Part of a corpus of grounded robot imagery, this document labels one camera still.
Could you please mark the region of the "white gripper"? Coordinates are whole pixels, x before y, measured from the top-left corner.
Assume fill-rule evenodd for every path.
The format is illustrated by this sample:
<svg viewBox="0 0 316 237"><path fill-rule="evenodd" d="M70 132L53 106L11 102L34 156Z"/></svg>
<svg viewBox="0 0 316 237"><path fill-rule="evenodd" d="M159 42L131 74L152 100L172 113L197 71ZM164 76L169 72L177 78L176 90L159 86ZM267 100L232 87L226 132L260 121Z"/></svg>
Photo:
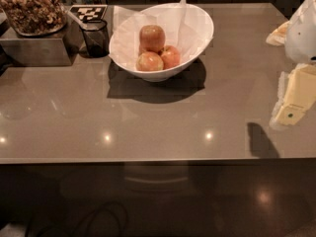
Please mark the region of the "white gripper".
<svg viewBox="0 0 316 237"><path fill-rule="evenodd" d="M316 102L316 0L304 0L290 18L266 38L266 43L284 45L285 54L298 64L290 73L281 72L277 102L270 127L296 125Z"/></svg>

